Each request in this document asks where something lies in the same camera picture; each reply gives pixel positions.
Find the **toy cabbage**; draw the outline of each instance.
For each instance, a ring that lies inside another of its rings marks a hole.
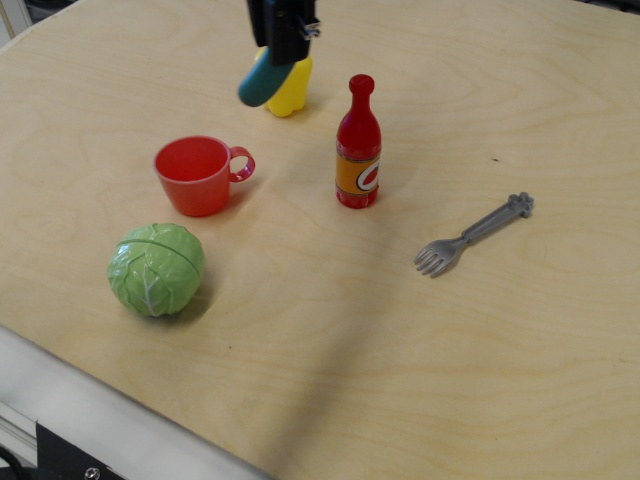
[[[158,317],[189,303],[200,286],[204,264],[202,244],[186,228],[154,223],[132,230],[118,243],[107,278],[126,307]]]

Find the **fork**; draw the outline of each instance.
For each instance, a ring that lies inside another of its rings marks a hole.
[[[519,216],[529,217],[532,208],[533,198],[528,193],[509,195],[507,203],[471,225],[458,238],[436,240],[428,244],[416,255],[413,263],[422,275],[431,274],[431,278],[436,277],[462,255],[465,246],[498,230]]]

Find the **bottle label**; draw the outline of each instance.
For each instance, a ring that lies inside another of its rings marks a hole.
[[[379,165],[379,153],[368,160],[354,160],[338,152],[336,186],[349,195],[369,195],[378,188]]]

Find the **screw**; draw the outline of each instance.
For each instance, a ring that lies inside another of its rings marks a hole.
[[[91,467],[84,472],[84,480],[100,480],[100,470]]]

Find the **plastic cup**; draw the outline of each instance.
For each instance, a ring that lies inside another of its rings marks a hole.
[[[231,171],[231,160],[247,163]],[[158,152],[154,167],[162,188],[176,210],[203,217],[224,208],[231,183],[243,182],[255,169],[255,161],[243,147],[228,147],[217,138],[194,136],[175,140]]]

